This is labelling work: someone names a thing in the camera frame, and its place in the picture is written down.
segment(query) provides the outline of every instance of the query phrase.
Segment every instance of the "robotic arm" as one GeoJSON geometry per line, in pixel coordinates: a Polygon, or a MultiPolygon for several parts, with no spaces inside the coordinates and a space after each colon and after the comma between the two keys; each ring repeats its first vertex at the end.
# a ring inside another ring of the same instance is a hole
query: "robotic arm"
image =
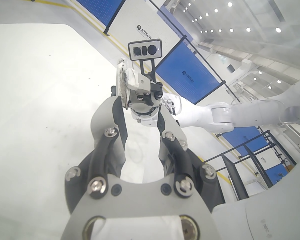
{"type": "MultiPolygon", "coordinates": [[[[180,127],[202,127],[208,132],[230,132],[234,127],[252,127],[269,124],[300,124],[300,81],[284,93],[255,100],[252,103],[229,105],[225,102],[198,106],[183,97],[164,93],[161,103],[169,109],[180,127]]],[[[145,126],[154,125],[155,115],[139,121],[145,126]]]]}
{"type": "Polygon", "coordinates": [[[185,134],[160,103],[162,84],[121,60],[116,93],[92,117],[95,149],[65,175],[71,217],[61,240],[220,240],[211,216],[224,203],[216,171],[188,148],[185,134]],[[123,107],[138,119],[156,115],[163,179],[148,184],[120,179],[128,136],[123,107]]]}

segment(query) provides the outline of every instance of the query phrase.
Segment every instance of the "white floor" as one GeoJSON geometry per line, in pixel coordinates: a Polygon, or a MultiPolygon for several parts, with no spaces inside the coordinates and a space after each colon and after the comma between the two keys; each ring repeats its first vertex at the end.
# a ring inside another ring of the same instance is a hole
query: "white floor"
{"type": "MultiPolygon", "coordinates": [[[[116,83],[120,57],[69,8],[0,0],[0,239],[60,238],[69,218],[64,174],[93,149],[91,117],[116,83]]],[[[129,113],[121,178],[158,180],[159,132],[129,113]]],[[[184,131],[203,159],[225,150],[203,129],[184,131]]]]}

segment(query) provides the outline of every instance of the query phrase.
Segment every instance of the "white wall panel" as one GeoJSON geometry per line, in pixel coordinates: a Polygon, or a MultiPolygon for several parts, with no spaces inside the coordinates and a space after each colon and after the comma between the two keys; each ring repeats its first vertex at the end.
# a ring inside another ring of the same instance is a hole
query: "white wall panel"
{"type": "Polygon", "coordinates": [[[114,36],[125,48],[132,41],[161,39],[163,57],[180,40],[144,0],[126,0],[113,21],[109,34],[114,36]]]}

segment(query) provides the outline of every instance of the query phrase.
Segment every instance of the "camera module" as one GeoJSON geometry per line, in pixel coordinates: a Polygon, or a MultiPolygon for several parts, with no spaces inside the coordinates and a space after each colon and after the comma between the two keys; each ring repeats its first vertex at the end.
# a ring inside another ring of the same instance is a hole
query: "camera module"
{"type": "Polygon", "coordinates": [[[134,47],[133,48],[133,55],[140,56],[141,55],[141,47],[134,47]]]}
{"type": "Polygon", "coordinates": [[[148,53],[150,55],[154,55],[157,53],[157,47],[155,45],[148,46],[148,53]]]}

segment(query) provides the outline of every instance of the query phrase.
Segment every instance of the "joyson logo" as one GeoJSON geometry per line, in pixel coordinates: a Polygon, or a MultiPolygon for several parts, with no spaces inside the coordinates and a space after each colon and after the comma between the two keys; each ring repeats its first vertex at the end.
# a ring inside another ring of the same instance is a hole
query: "joyson logo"
{"type": "Polygon", "coordinates": [[[195,82],[195,81],[193,80],[193,78],[191,78],[190,75],[187,74],[187,72],[186,72],[185,70],[182,71],[182,74],[185,75],[191,82],[195,82]]]}
{"type": "Polygon", "coordinates": [[[151,36],[141,27],[141,25],[137,25],[136,29],[139,33],[141,33],[147,39],[151,39],[151,36]]]}

